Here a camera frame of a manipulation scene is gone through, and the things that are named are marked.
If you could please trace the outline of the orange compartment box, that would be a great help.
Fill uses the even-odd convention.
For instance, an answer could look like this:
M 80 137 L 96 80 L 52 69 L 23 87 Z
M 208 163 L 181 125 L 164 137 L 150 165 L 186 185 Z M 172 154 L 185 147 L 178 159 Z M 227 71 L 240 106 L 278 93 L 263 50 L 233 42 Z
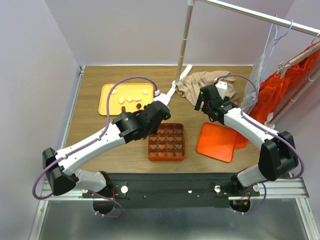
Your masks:
M 161 123 L 147 138 L 151 162 L 182 162 L 186 157 L 185 128 L 181 123 Z

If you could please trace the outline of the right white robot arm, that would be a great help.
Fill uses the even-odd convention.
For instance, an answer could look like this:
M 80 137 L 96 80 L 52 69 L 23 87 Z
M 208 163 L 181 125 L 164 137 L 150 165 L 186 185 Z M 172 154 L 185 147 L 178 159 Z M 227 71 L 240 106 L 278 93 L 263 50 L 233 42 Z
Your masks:
M 294 138 L 289 132 L 277 132 L 254 120 L 227 97 L 222 98 L 214 84 L 200 89 L 194 109 L 206 114 L 211 122 L 237 131 L 260 150 L 257 164 L 221 185 L 227 193 L 241 196 L 248 187 L 264 181 L 274 182 L 299 165 Z

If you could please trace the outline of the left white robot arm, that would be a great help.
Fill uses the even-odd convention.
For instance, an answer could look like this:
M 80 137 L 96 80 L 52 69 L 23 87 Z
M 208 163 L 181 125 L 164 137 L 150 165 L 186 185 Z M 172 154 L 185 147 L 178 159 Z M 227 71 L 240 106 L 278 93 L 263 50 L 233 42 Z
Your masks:
M 73 190 L 81 182 L 76 173 L 82 165 L 111 149 L 146 139 L 170 117 L 166 104 L 153 101 L 142 110 L 121 113 L 106 127 L 70 147 L 45 149 L 42 166 L 52 194 L 60 196 Z

